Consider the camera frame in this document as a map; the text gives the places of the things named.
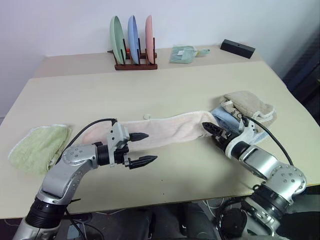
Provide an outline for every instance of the blue cloth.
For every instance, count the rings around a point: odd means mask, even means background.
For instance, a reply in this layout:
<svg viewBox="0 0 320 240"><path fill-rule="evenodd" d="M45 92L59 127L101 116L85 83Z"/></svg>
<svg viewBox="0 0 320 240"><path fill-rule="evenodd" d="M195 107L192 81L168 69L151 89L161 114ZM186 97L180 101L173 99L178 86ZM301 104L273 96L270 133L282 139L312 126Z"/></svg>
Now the blue cloth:
<svg viewBox="0 0 320 240"><path fill-rule="evenodd" d="M229 112L227 112L222 106L218 106L217 108L211 111L211 114L214 116L215 120L219 124L220 127L227 131L234 132L236 134L240 134L239 125L240 122L233 117ZM263 131L260 133L255 133L253 135L253 139L248 142L248 144L257 144L264 140L268 134Z"/></svg>

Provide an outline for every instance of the black wire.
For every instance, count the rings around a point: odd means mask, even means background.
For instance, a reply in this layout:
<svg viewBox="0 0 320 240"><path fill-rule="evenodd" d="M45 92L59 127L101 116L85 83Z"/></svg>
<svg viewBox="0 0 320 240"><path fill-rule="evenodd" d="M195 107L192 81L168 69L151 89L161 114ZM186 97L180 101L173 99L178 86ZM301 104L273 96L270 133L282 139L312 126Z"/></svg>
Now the black wire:
<svg viewBox="0 0 320 240"><path fill-rule="evenodd" d="M115 118L103 118L103 119L99 119L99 120L97 120L97 121L91 122L90 124L88 124L87 126L85 126L80 132L78 132L77 135L75 135L75 137L74 137L74 138L69 142L69 144L65 147L65 149L63 150L63 152L64 152L67 148L69 148L69 147L77 140L77 138L78 138L81 134L83 134L83 132L84 132L85 130L87 130L88 128L90 128L92 125L95 125L95 124L100 123L100 122L106 122L106 121L110 121L111 124L114 125L114 124L117 122L117 119L115 119ZM58 158L58 160L56 161L55 164L57 164L57 163L61 160L61 157L62 157L62 154L59 156L59 158Z"/></svg>
<svg viewBox="0 0 320 240"><path fill-rule="evenodd" d="M78 224L84 224L85 226L88 226L88 227L90 227L90 228L95 229L95 230L101 235L102 240L105 240L104 234L103 234L98 228L96 228L95 226L92 226L92 225L90 225L90 224L87 224L87 223L84 223L84 222L80 222L80 221L75 221L75 222L78 223Z"/></svg>
<svg viewBox="0 0 320 240"><path fill-rule="evenodd" d="M281 143L276 139L276 137L265 126L263 126L260 122L258 122L257 120L255 120L249 116L243 116L243 117L249 119L250 121L257 124L260 128L262 128L273 139L273 141L275 141L275 143L279 146L279 148L282 150L282 152L284 153L284 155L288 159L289 164L294 166L294 163L292 162L292 160L291 160L289 154L287 153L287 151L285 150L285 148L281 145Z"/></svg>
<svg viewBox="0 0 320 240"><path fill-rule="evenodd" d="M81 231L81 229L78 227L78 225L75 223L75 221L72 219L72 216L70 215L70 213L68 212L67 209L65 209L65 213L66 215L69 217L70 222L72 223L72 225L75 227L75 229L77 229L77 231L79 232L79 234L81 235L81 238L83 240L87 240L86 236L84 235L84 233Z"/></svg>

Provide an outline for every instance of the folded towel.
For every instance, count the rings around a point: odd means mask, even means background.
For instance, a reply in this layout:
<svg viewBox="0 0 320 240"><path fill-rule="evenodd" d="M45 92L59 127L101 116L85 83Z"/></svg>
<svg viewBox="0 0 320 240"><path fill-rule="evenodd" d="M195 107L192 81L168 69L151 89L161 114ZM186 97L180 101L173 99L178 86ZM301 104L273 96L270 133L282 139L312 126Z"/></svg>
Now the folded towel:
<svg viewBox="0 0 320 240"><path fill-rule="evenodd" d="M227 112L222 106L218 106L214 110L211 111L211 114L214 116L218 125L227 131L234 132L236 134L240 134L239 126L240 122L233 117L229 112ZM264 140L268 134L263 132L255 132L253 134L253 139L248 142L250 145L255 145Z"/></svg>
<svg viewBox="0 0 320 240"><path fill-rule="evenodd" d="M11 150L9 161L25 172L44 174L61 155L70 132L67 125L58 124L31 129Z"/></svg>
<svg viewBox="0 0 320 240"><path fill-rule="evenodd" d="M194 111L162 119L148 119L140 121L120 122L128 128L129 133L146 133L149 137L128 142L131 152L162 147L172 143L183 143L200 137L209 137L201 123L217 124L215 118L208 111ZM83 133L82 143L92 144L102 142L107 144L107 133L111 129L109 122L100 122Z"/></svg>
<svg viewBox="0 0 320 240"><path fill-rule="evenodd" d="M272 105L262 102L249 91L236 91L221 97L221 106L240 121L242 116L248 116L268 128L277 118L276 110ZM255 124L255 130L262 133L264 130Z"/></svg>

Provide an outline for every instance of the green towel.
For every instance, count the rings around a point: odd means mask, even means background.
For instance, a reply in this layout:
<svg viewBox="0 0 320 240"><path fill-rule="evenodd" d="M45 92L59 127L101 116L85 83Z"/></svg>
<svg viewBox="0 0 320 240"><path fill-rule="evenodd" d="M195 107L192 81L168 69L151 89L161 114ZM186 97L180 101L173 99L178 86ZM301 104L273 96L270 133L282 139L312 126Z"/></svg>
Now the green towel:
<svg viewBox="0 0 320 240"><path fill-rule="evenodd" d="M9 153L9 161L27 173L45 174L61 155L70 135L67 125L31 129Z"/></svg>

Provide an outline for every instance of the blue plate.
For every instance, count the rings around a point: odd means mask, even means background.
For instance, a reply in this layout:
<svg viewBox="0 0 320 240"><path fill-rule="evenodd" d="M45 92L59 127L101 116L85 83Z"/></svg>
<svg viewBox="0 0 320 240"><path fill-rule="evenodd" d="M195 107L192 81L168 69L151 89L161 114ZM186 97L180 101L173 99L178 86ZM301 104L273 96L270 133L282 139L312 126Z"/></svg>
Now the blue plate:
<svg viewBox="0 0 320 240"><path fill-rule="evenodd" d="M134 15L132 15L128 21L128 40L132 60L134 61L134 63L138 64L139 59L137 49L139 49L139 40L136 18Z"/></svg>

